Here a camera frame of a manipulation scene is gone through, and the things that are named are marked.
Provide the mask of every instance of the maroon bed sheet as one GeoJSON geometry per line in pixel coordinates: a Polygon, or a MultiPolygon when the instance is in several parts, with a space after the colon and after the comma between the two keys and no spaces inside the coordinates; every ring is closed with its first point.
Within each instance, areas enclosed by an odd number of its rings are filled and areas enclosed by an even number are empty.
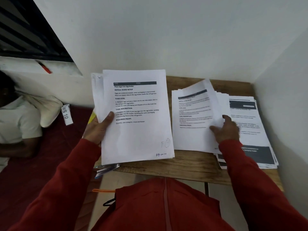
{"type": "Polygon", "coordinates": [[[27,206],[55,174],[56,167],[82,137],[92,109],[70,108],[72,125],[66,126],[60,113],[53,124],[43,130],[38,154],[32,159],[10,159],[0,173],[0,231],[7,230],[21,218],[27,206]]]}

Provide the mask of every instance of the zipper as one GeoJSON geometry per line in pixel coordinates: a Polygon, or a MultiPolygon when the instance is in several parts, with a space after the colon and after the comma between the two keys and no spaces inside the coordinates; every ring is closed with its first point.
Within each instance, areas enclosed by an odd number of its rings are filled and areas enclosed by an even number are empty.
{"type": "Polygon", "coordinates": [[[164,207],[165,207],[165,218],[166,218],[166,231],[172,231],[170,216],[169,216],[168,197],[167,197],[167,178],[165,178],[164,207]]]}

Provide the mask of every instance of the white shirt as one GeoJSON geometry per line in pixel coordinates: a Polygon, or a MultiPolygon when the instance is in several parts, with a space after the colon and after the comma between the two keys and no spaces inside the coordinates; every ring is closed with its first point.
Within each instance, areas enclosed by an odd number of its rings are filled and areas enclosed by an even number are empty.
{"type": "MultiPolygon", "coordinates": [[[[23,97],[0,108],[0,144],[19,143],[23,139],[42,136],[41,115],[23,97]]],[[[9,158],[0,157],[0,172],[7,166],[9,158]]]]}

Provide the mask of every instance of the bed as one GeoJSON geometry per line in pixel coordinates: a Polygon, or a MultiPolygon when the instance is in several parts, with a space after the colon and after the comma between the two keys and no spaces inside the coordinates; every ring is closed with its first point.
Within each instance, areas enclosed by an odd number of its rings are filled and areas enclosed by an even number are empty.
{"type": "MultiPolygon", "coordinates": [[[[0,231],[16,223],[26,207],[38,196],[52,178],[56,167],[76,146],[91,116],[92,109],[71,106],[73,124],[66,126],[60,113],[52,125],[43,130],[38,154],[32,159],[10,159],[0,173],[0,231]]],[[[91,180],[87,196],[75,225],[75,231],[86,231],[96,200],[93,188],[99,188],[100,179],[91,180]]]]}

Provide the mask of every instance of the wooden tabletop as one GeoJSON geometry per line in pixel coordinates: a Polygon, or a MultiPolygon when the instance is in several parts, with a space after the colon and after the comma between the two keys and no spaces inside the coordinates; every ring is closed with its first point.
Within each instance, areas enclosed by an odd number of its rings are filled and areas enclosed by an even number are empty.
{"type": "MultiPolygon", "coordinates": [[[[167,76],[170,118],[172,117],[171,91],[183,89],[201,80],[199,78],[167,76]]],[[[253,86],[248,82],[211,80],[211,83],[218,92],[229,95],[255,96],[253,86]]],[[[121,166],[115,171],[231,185],[227,171],[219,168],[217,159],[212,153],[183,150],[175,150],[174,152],[175,158],[172,159],[121,163],[121,166]]],[[[277,169],[263,169],[263,171],[283,190],[277,169]]]]}

